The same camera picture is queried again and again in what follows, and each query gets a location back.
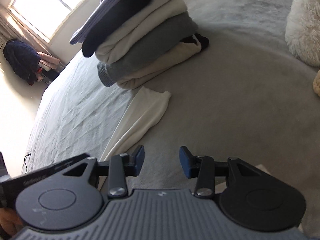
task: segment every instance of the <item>window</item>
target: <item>window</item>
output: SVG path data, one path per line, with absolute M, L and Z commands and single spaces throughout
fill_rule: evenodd
M 10 10 L 49 42 L 53 34 L 82 0 L 13 0 Z

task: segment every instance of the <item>wrinkled sheet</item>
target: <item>wrinkled sheet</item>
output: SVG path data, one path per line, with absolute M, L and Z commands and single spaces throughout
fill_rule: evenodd
M 238 156 L 299 189 L 307 200 L 304 231 L 319 236 L 320 98 L 312 90 L 316 70 L 284 41 L 292 0 L 185 2 L 210 45 L 145 84 L 172 97 L 139 142 L 145 163 L 129 186 L 193 188 L 179 164 L 182 145 L 217 161 Z M 139 88 L 104 87 L 96 64 L 78 54 L 45 92 L 28 145 L 30 170 L 103 153 Z

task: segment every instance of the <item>hand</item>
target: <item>hand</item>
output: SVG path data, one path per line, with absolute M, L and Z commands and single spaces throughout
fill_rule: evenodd
M 0 208 L 0 225 L 10 236 L 17 233 L 15 225 L 22 225 L 15 210 L 11 208 Z

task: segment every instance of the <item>ribbed cuff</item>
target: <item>ribbed cuff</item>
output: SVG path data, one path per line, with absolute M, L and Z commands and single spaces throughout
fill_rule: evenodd
M 98 76 L 106 87 L 111 87 L 115 82 L 108 76 L 106 64 L 99 62 L 97 64 Z

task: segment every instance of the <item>black cable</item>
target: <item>black cable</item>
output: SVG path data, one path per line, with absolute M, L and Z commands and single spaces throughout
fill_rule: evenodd
M 28 167 L 27 167 L 27 164 L 26 164 L 26 158 L 28 157 L 28 156 L 30 156 L 31 155 L 31 153 L 28 153 L 25 157 L 24 157 L 24 165 L 26 166 L 26 173 L 27 173 L 27 170 L 28 170 Z

